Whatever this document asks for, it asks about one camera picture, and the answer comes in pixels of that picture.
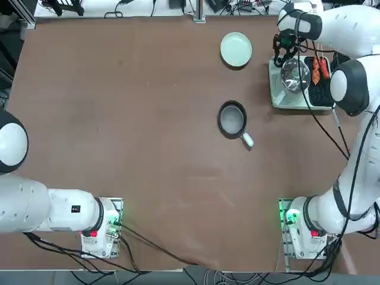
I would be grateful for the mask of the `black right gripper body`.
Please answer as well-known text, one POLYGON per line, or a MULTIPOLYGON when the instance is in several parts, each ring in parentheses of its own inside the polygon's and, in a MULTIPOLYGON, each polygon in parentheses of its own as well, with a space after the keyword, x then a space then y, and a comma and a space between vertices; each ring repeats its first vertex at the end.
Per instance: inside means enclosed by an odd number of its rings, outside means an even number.
POLYGON ((279 32, 280 46, 297 46, 297 37, 285 31, 279 32))

